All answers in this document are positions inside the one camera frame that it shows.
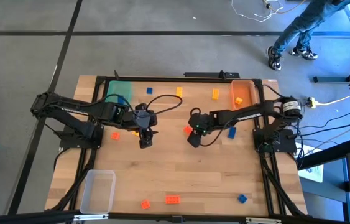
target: person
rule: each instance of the person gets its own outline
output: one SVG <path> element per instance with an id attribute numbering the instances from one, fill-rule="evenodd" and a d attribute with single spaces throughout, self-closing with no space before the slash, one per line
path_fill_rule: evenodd
<path id="1" fill-rule="evenodd" d="M 282 52 L 297 35 L 299 35 L 297 46 L 290 51 L 290 54 L 306 60 L 316 60 L 318 55 L 310 48 L 312 33 L 327 18 L 348 4 L 350 0 L 312 0 L 305 11 L 284 30 L 274 45 L 267 49 L 269 67 L 276 71 L 281 70 Z"/>

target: concrete floor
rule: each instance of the concrete floor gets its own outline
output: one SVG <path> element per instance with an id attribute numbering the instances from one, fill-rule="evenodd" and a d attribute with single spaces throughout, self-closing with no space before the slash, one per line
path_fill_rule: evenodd
<path id="1" fill-rule="evenodd" d="M 240 13 L 265 13 L 258 1 L 235 6 Z M 286 8 L 295 3 L 282 0 Z M 76 0 L 0 0 L 0 30 L 66 30 Z M 234 14 L 230 1 L 89 0 L 84 1 L 75 30 L 241 30 L 282 31 L 302 6 L 264 23 Z M 318 28 L 350 31 L 343 11 Z M 314 37 L 311 45 L 320 55 L 314 62 L 285 54 L 283 70 L 267 66 L 266 48 L 276 37 L 73 37 L 56 92 L 72 96 L 79 75 L 182 76 L 184 72 L 239 72 L 243 78 L 277 79 L 284 95 L 314 96 L 321 102 L 350 94 L 347 85 L 313 84 L 312 77 L 350 74 L 350 37 Z M 0 214 L 19 171 L 35 119 L 29 112 L 36 94 L 45 91 L 56 66 L 63 37 L 0 37 Z M 350 99 L 315 110 L 306 109 L 301 126 L 323 124 L 350 112 Z M 55 128 L 61 126 L 48 121 Z M 350 116 L 330 123 L 350 123 Z M 309 133 L 313 129 L 304 129 Z M 339 131 L 313 136 L 326 140 Z M 350 133 L 336 139 L 343 142 Z M 317 146 L 317 142 L 307 142 Z M 58 138 L 44 130 L 19 212 L 44 209 L 50 187 Z"/>

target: wooden tabletop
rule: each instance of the wooden tabletop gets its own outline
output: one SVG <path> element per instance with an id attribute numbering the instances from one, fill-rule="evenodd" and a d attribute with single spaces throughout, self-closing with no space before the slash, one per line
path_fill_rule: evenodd
<path id="1" fill-rule="evenodd" d="M 95 76 L 80 76 L 74 98 L 91 101 Z M 264 80 L 278 90 L 276 80 Z M 224 131 L 210 147 L 193 148 L 187 143 L 183 128 L 190 110 L 199 107 L 202 113 L 230 109 L 230 86 L 227 83 L 132 82 L 131 105 L 148 103 L 163 94 L 176 94 L 183 87 L 183 104 L 157 115 L 159 133 L 154 135 L 153 146 L 139 148 L 139 138 L 130 132 L 112 127 L 104 129 L 103 143 L 98 150 L 95 169 L 115 171 L 113 209 L 118 213 L 153 213 L 184 215 L 253 215 L 267 216 L 267 206 L 259 156 L 254 150 L 252 120 L 238 122 L 236 137 L 229 139 Z M 152 95 L 146 93 L 152 87 Z M 219 100 L 212 100 L 212 89 L 219 89 Z M 265 98 L 276 96 L 265 88 Z M 161 98 L 150 106 L 160 111 L 178 103 L 176 98 Z M 117 132 L 120 139 L 112 140 Z M 216 132 L 203 138 L 211 142 Z M 74 181 L 79 149 L 70 149 L 60 156 L 53 174 L 45 208 L 52 208 L 65 195 Z M 281 184 L 298 208 L 306 213 L 302 187 L 295 161 L 287 154 L 276 153 Z M 275 190 L 271 186 L 274 210 L 278 212 Z M 80 207 L 83 186 L 80 187 L 76 207 Z M 248 199 L 241 204 L 237 197 Z M 166 195 L 179 195 L 181 203 L 166 205 Z M 140 203 L 150 201 L 143 210 Z"/>

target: red lego brick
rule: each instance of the red lego brick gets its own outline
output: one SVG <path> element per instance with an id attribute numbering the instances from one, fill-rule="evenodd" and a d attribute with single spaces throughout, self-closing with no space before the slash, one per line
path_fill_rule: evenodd
<path id="1" fill-rule="evenodd" d="M 185 128 L 183 129 L 183 131 L 186 133 L 186 134 L 190 134 L 193 129 L 190 127 L 190 126 L 185 126 Z"/>
<path id="2" fill-rule="evenodd" d="M 148 200 L 142 201 L 142 208 L 143 209 L 148 209 L 150 208 L 150 202 Z"/>
<path id="3" fill-rule="evenodd" d="M 111 135 L 111 139 L 113 139 L 113 140 L 119 140 L 119 133 L 113 133 L 113 134 Z"/>
<path id="4" fill-rule="evenodd" d="M 165 196 L 165 203 L 167 205 L 178 204 L 178 203 L 180 203 L 180 196 L 179 195 L 167 195 L 167 196 Z"/>

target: teal container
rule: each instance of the teal container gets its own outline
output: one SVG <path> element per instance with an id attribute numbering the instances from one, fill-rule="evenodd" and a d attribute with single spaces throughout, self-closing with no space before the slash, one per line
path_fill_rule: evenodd
<path id="1" fill-rule="evenodd" d="M 110 81 L 108 85 L 107 95 L 110 94 L 121 95 L 130 103 L 132 101 L 132 83 L 129 81 Z M 126 105 L 126 103 L 117 96 L 107 97 L 106 102 L 120 103 Z"/>

